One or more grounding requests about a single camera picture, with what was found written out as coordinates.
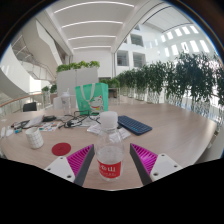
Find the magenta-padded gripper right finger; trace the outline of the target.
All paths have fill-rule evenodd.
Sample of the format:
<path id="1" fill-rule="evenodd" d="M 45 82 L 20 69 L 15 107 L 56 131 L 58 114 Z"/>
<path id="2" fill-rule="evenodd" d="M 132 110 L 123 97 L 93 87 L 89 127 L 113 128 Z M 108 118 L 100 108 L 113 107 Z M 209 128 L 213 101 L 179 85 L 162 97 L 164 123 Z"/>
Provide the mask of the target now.
<path id="1" fill-rule="evenodd" d="M 147 185 L 182 169 L 167 154 L 155 154 L 133 143 L 130 144 L 130 155 L 143 185 Z"/>

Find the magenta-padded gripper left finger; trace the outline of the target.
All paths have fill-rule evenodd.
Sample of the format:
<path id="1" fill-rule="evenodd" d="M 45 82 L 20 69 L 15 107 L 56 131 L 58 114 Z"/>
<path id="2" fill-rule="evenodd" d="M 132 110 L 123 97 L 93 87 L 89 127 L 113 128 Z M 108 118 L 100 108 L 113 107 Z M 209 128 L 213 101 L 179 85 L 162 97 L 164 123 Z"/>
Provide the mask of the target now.
<path id="1" fill-rule="evenodd" d="M 68 157 L 59 156 L 45 168 L 45 171 L 82 186 L 93 156 L 94 145 L 91 144 Z"/>

